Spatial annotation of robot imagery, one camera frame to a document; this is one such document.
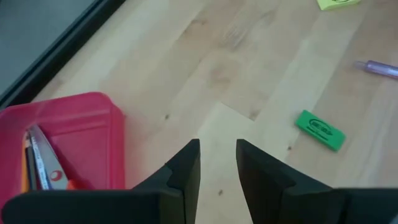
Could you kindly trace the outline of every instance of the scissor blade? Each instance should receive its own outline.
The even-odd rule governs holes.
[[[29,128],[29,133],[32,146],[33,148],[37,147],[44,163],[45,173],[50,181],[50,189],[65,190],[68,179],[44,133],[36,124]]]

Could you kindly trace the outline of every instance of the pink plastic tray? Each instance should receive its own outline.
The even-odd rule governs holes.
[[[35,123],[69,179],[84,189],[124,189],[124,116],[106,95],[85,93],[0,112],[0,208],[21,192],[22,137]]]

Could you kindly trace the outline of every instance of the wood grain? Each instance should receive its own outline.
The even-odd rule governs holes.
[[[246,138],[335,187],[398,186],[398,82],[356,60],[398,65],[398,2],[330,12],[314,0],[133,0],[35,99],[102,91],[126,115],[133,187],[201,140],[197,223],[250,223],[235,141]],[[341,129],[338,153],[301,133],[310,110]]]

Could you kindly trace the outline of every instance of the purple pen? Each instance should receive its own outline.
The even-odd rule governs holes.
[[[386,65],[370,60],[368,62],[355,62],[355,67],[366,72],[398,78],[398,67],[392,65]]]

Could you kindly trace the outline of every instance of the yellow object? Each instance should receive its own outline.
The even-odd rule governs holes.
[[[21,193],[28,192],[28,190],[29,190],[29,180],[28,180],[28,176],[27,176],[27,163],[26,163],[26,155],[25,155],[25,148],[27,147],[26,141],[28,141],[27,138],[28,138],[28,135],[27,135],[27,133],[25,133],[24,138],[22,140]]]
[[[331,10],[338,7],[350,6],[352,4],[357,4],[361,0],[318,0],[319,7],[322,10]]]

